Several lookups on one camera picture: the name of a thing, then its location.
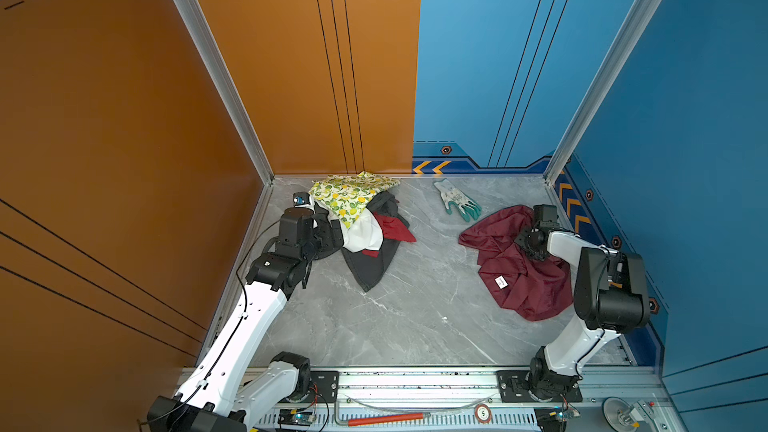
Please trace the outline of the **dark grey cloth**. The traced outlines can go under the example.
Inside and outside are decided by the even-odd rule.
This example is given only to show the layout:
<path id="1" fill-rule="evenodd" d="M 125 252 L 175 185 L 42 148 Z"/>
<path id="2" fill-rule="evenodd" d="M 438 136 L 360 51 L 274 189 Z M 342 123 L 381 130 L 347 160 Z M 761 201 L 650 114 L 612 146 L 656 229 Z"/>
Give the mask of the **dark grey cloth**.
<path id="1" fill-rule="evenodd" d="M 373 214 L 380 213 L 403 219 L 410 229 L 407 220 L 399 213 L 399 202 L 389 191 L 384 191 L 376 195 L 373 200 L 367 204 L 365 209 L 370 210 Z M 344 247 L 341 248 L 345 263 L 364 292 L 370 291 L 379 284 L 402 243 L 405 242 L 400 242 L 398 244 L 390 242 L 388 245 L 384 246 L 378 257 L 370 257 L 364 255 L 362 252 L 351 253 Z"/>

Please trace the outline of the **aluminium corner post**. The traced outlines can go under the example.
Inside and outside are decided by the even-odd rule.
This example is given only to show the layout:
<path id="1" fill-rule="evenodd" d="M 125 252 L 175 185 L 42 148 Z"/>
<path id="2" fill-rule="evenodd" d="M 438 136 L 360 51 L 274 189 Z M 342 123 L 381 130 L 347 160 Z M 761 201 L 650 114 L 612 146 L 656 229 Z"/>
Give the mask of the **aluminium corner post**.
<path id="1" fill-rule="evenodd" d="M 253 166 L 261 181 L 271 186 L 274 172 L 199 0 L 173 2 Z"/>
<path id="2" fill-rule="evenodd" d="M 543 174 L 547 185 L 564 170 L 662 1 L 633 1 Z"/>

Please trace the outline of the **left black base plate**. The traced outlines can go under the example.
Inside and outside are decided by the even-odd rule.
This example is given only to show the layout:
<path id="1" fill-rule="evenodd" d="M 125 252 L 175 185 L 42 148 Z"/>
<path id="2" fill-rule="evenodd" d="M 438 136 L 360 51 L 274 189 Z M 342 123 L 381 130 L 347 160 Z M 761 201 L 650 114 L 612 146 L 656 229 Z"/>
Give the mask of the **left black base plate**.
<path id="1" fill-rule="evenodd" d="M 309 404 L 319 394 L 328 403 L 336 401 L 339 390 L 340 373 L 337 370 L 316 370 L 301 372 L 294 391 L 283 402 Z"/>

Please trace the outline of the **yellow lemon print cloth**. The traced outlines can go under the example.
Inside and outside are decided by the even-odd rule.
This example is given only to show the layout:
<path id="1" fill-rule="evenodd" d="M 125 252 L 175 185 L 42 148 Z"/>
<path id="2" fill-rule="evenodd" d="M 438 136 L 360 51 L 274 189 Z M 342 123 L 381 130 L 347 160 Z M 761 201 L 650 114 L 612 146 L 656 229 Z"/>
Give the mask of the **yellow lemon print cloth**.
<path id="1" fill-rule="evenodd" d="M 376 195 L 399 184 L 399 179 L 363 171 L 358 175 L 328 176 L 315 182 L 309 195 L 350 228 Z"/>

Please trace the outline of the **left aluminium corner post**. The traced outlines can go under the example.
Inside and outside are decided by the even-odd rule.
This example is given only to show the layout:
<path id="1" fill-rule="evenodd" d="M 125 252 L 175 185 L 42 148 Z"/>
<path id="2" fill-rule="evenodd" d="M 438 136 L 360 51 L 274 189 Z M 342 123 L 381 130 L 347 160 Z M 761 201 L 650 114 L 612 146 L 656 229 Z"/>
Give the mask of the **left aluminium corner post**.
<path id="1" fill-rule="evenodd" d="M 271 186 L 274 172 L 199 0 L 173 2 L 253 166 L 261 181 Z"/>

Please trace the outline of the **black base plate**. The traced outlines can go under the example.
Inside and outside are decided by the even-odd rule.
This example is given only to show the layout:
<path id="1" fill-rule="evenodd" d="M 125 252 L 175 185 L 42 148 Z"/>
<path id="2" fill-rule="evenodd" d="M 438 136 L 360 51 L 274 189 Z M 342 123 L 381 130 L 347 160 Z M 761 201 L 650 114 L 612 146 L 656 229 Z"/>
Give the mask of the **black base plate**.
<path id="1" fill-rule="evenodd" d="M 497 371 L 496 378 L 503 403 L 583 401 L 576 376 L 545 372 L 532 378 L 530 371 L 505 369 Z"/>
<path id="2" fill-rule="evenodd" d="M 319 394 L 328 403 L 336 401 L 339 390 L 340 373 L 337 370 L 316 370 L 301 372 L 294 391 L 283 402 L 309 404 Z"/>

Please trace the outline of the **right aluminium corner post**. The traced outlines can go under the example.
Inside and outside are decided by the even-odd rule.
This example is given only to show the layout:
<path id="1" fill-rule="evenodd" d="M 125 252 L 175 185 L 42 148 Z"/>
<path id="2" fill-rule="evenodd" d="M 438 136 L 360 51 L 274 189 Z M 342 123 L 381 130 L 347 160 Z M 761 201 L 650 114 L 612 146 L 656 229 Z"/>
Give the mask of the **right aluminium corner post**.
<path id="1" fill-rule="evenodd" d="M 633 1 L 543 174 L 547 185 L 564 170 L 662 1 Z"/>

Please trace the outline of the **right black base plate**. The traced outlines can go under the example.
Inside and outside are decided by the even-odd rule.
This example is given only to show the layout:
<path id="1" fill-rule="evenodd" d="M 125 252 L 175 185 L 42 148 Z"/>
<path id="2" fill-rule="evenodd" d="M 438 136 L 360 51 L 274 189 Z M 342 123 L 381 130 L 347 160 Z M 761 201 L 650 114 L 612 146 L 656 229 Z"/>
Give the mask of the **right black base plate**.
<path id="1" fill-rule="evenodd" d="M 496 378 L 503 403 L 583 401 L 576 376 L 545 372 L 532 378 L 530 371 L 505 369 L 497 371 Z"/>

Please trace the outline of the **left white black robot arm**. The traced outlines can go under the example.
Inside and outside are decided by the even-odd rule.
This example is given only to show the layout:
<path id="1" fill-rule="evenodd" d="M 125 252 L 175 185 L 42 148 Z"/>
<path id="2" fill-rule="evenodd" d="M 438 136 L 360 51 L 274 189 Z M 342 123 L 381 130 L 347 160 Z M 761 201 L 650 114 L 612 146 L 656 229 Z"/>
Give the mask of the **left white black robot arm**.
<path id="1" fill-rule="evenodd" d="M 279 402 L 299 401 L 309 391 L 308 358 L 277 354 L 267 369 L 242 382 L 266 332 L 312 264 L 343 245 L 342 226 L 326 209 L 298 194 L 280 220 L 279 233 L 241 280 L 241 295 L 220 335 L 172 397 L 159 396 L 143 426 L 151 431 L 249 431 Z"/>

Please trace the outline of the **left small circuit board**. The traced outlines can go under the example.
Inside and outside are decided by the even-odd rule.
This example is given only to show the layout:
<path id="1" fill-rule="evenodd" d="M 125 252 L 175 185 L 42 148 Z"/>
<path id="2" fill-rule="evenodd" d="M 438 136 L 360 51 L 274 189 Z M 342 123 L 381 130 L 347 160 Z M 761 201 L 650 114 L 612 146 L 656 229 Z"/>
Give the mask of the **left small circuit board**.
<path id="1" fill-rule="evenodd" d="M 279 429 L 285 427 L 309 428 L 316 421 L 316 415 L 312 411 L 299 409 L 280 409 L 277 419 Z"/>

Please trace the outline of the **maroon cloth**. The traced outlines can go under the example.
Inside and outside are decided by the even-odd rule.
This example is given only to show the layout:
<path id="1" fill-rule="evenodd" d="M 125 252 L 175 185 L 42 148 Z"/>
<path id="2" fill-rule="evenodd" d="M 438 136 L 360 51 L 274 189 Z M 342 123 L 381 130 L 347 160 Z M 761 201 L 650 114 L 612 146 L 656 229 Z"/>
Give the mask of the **maroon cloth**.
<path id="1" fill-rule="evenodd" d="M 500 308 L 538 322 L 566 310 L 573 295 L 570 264 L 552 256 L 534 261 L 515 243 L 533 213 L 525 205 L 502 209 L 463 231 L 458 243 L 478 252 L 478 275 Z"/>

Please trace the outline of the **right small circuit board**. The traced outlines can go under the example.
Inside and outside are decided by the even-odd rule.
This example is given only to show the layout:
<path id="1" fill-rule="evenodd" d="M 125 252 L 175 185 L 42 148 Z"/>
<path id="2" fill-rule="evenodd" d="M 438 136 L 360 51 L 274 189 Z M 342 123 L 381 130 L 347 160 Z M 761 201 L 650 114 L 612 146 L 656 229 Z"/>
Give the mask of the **right small circuit board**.
<path id="1" fill-rule="evenodd" d="M 562 407 L 558 407 L 552 411 L 549 416 L 557 422 L 565 423 L 572 419 L 579 418 L 581 412 L 573 405 L 564 404 Z"/>

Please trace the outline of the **white cloth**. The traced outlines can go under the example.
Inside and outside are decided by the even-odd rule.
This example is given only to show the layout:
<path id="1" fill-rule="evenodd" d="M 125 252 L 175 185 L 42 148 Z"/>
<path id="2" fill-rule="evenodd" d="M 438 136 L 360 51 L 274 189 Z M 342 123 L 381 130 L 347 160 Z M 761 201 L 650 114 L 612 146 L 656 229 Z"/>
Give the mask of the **white cloth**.
<path id="1" fill-rule="evenodd" d="M 343 247 L 351 253 L 364 250 L 378 252 L 383 243 L 383 232 L 374 214 L 364 209 L 362 214 L 350 226 L 342 228 Z"/>

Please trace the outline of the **round red white sticker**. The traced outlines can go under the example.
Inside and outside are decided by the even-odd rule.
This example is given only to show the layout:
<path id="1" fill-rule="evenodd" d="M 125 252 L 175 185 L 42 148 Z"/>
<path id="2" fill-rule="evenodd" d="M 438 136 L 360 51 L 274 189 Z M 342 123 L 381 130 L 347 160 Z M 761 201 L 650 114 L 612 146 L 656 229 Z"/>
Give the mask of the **round red white sticker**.
<path id="1" fill-rule="evenodd" d="M 479 424 L 490 424 L 492 421 L 492 411 L 487 404 L 480 403 L 474 408 L 474 417 Z"/>

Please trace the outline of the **small circuit board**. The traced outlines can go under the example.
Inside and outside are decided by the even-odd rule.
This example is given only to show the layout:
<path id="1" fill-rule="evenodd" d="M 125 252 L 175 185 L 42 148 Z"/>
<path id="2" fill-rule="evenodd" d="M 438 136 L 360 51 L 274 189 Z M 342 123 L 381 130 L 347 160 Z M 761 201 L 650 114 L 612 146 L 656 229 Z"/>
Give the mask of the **small circuit board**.
<path id="1" fill-rule="evenodd" d="M 565 423 L 572 419 L 579 418 L 581 412 L 573 405 L 564 404 L 562 407 L 558 407 L 552 411 L 549 416 L 557 422 Z"/>
<path id="2" fill-rule="evenodd" d="M 316 421 L 316 415 L 312 411 L 299 409 L 280 409 L 277 419 L 279 429 L 285 427 L 309 428 Z"/>

